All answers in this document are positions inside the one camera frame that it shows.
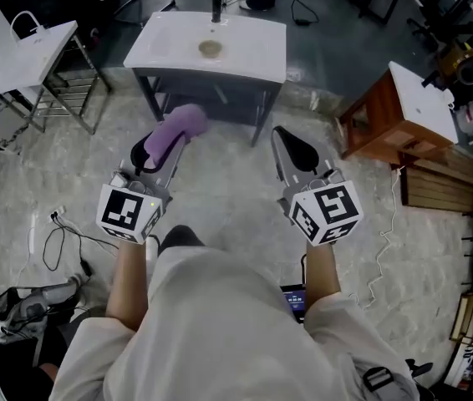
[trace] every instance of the purple sponge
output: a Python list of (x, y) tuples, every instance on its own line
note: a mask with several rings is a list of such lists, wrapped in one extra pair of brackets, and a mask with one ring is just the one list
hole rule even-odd
[(149, 137), (145, 140), (144, 150), (155, 165), (181, 133), (185, 133), (186, 142), (192, 137), (207, 131), (205, 111), (196, 104), (185, 104), (176, 107), (164, 118)]

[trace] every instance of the white t-shirt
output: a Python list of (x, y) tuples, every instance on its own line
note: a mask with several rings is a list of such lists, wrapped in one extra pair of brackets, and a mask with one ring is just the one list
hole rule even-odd
[(220, 401), (382, 399), (361, 376), (383, 366), (394, 400), (417, 400), (405, 361), (341, 293), (296, 322), (268, 277), (221, 251), (164, 251), (138, 332), (83, 321), (50, 400)]

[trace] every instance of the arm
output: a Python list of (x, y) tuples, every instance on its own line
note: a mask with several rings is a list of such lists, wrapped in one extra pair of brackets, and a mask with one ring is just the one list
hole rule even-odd
[(106, 316), (137, 331), (147, 312), (145, 245), (122, 241)]
[(360, 388), (362, 370), (386, 367), (407, 398), (417, 399), (405, 361), (379, 336), (363, 310), (340, 292), (333, 248), (329, 245), (307, 247), (305, 329), (330, 358), (350, 356), (351, 377)]
[(307, 244), (305, 290), (306, 310), (309, 310), (321, 298), (340, 292), (335, 256), (331, 245)]
[(106, 373), (147, 312), (145, 272), (145, 246), (122, 241), (106, 318), (81, 322), (58, 370), (50, 401), (96, 399)]

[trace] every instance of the white sink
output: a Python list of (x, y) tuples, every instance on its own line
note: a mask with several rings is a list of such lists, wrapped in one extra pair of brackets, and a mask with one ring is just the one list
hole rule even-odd
[[(221, 44), (215, 58), (200, 43)], [(125, 58), (130, 69), (188, 69), (233, 74), (284, 83), (287, 72), (286, 26), (255, 18), (210, 13), (154, 13)]]

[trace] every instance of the sleeve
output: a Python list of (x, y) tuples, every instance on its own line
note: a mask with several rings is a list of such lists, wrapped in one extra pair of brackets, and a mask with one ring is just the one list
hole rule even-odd
[(304, 325), (329, 357), (348, 354), (360, 377), (371, 368), (385, 367), (403, 390), (412, 395), (408, 398), (419, 398), (407, 363), (379, 336), (357, 303), (341, 292), (313, 304), (305, 315)]
[(60, 365), (49, 401), (93, 401), (104, 376), (135, 332), (107, 317), (81, 322)]

